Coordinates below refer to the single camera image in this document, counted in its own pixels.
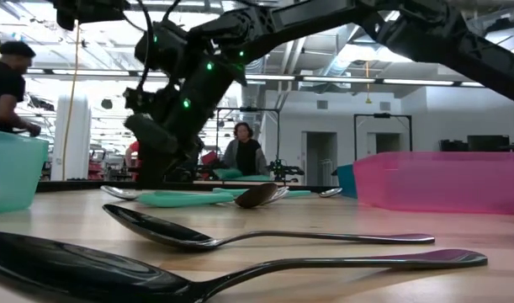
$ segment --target ceiling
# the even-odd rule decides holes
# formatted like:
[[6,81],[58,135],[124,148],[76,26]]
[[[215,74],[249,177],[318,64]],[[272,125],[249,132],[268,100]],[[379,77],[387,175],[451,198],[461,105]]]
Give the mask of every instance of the ceiling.
[[[260,4],[284,6],[291,1],[259,1]],[[468,1],[452,0],[454,5],[464,7],[465,14],[476,16],[470,21],[473,29],[486,27],[493,20],[506,13],[514,16],[513,1],[478,0],[476,5]],[[145,28],[143,13],[135,2],[126,17],[135,25]],[[161,20],[164,12],[172,3],[162,0],[144,1],[150,10],[151,19]],[[206,10],[204,1],[181,1],[177,11],[170,19],[183,24],[185,29],[216,19],[219,13],[233,8],[232,1],[209,0]],[[398,17],[397,12],[382,12],[388,20]],[[23,40],[30,44],[37,53],[33,68],[51,70],[70,70],[76,65],[76,45],[79,45],[77,66],[79,69],[109,71],[139,71],[142,64],[134,56],[135,43],[142,33],[125,21],[84,24],[77,41],[76,31],[68,32],[56,24],[56,11],[52,4],[40,0],[0,1],[0,39]],[[514,29],[490,37],[500,41],[514,36]],[[285,43],[272,50],[269,55],[250,64],[247,72],[251,74],[277,75],[314,75],[314,76],[351,76],[351,77],[385,77],[400,79],[430,79],[467,81],[461,75],[434,64],[411,62],[404,57],[393,54],[385,47],[375,44],[362,29],[353,24],[330,29],[319,34],[310,35]],[[155,91],[165,85],[166,79],[150,81],[145,89]],[[28,75],[29,94],[34,100],[52,104],[56,108],[58,96],[70,90],[68,77],[35,77]],[[124,109],[121,93],[126,87],[135,87],[134,78],[120,77],[82,77],[79,89],[86,91],[88,101],[93,108],[92,143],[112,151],[123,152],[134,137],[123,127],[124,119],[130,112]],[[324,92],[362,92],[366,84],[353,83],[348,86],[338,84],[308,84],[304,91]],[[277,83],[252,82],[248,88],[233,85],[222,100],[221,107],[265,106],[265,91],[278,89]],[[374,85],[371,91],[394,93],[397,98],[412,90],[408,86]],[[110,99],[114,107],[104,109],[102,100]],[[52,137],[55,133],[56,112],[39,109],[38,103],[20,104],[19,113],[27,119],[44,125],[42,135]],[[219,133],[219,145],[224,148],[231,139],[226,134],[232,132],[234,121],[248,120],[257,128],[259,115],[241,114],[233,111],[221,116],[226,123]],[[215,145],[216,122],[210,121],[203,130],[206,145]]]

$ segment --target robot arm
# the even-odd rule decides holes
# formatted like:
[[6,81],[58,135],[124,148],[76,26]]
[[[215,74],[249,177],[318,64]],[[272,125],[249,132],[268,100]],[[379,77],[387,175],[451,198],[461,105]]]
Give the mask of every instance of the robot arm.
[[[385,22],[378,11],[396,10]],[[469,31],[443,0],[308,0],[285,8],[249,7],[189,31],[213,40],[229,61],[247,64],[284,42],[355,23],[413,61],[440,63],[514,100],[514,54]]]

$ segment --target table surface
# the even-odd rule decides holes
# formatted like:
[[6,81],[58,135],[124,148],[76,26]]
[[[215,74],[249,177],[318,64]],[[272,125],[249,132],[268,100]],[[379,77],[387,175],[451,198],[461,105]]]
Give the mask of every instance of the table surface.
[[[207,253],[180,253],[125,229],[101,209],[117,199],[99,190],[37,194],[29,210],[0,215],[0,231],[95,248],[206,280],[277,258],[349,257],[464,248],[484,253],[489,266],[391,273],[382,269],[300,269],[268,274],[219,293],[211,303],[514,303],[514,216],[405,213],[357,206],[336,197],[284,199],[243,210],[234,205],[152,209],[120,205],[182,224],[212,237],[244,231],[429,233],[435,245],[360,245],[322,240],[254,238]],[[0,302],[24,303],[0,288]]]

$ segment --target pink plastic bin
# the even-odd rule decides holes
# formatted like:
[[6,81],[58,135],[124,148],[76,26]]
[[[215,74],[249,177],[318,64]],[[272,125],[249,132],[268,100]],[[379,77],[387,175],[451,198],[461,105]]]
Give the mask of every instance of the pink plastic bin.
[[386,152],[355,162],[354,175],[366,205],[514,214],[514,152]]

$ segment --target white column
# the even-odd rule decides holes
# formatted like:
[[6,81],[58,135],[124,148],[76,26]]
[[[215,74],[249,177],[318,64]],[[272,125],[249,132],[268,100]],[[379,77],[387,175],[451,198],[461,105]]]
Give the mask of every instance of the white column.
[[[66,181],[70,178],[87,178],[90,151],[90,128],[92,110],[84,93],[76,92],[73,98],[72,113],[69,113],[71,96],[62,94],[58,98],[55,122],[55,144],[51,164],[51,181]],[[64,141],[67,132],[66,153]],[[62,163],[65,158],[65,172],[62,176]]]

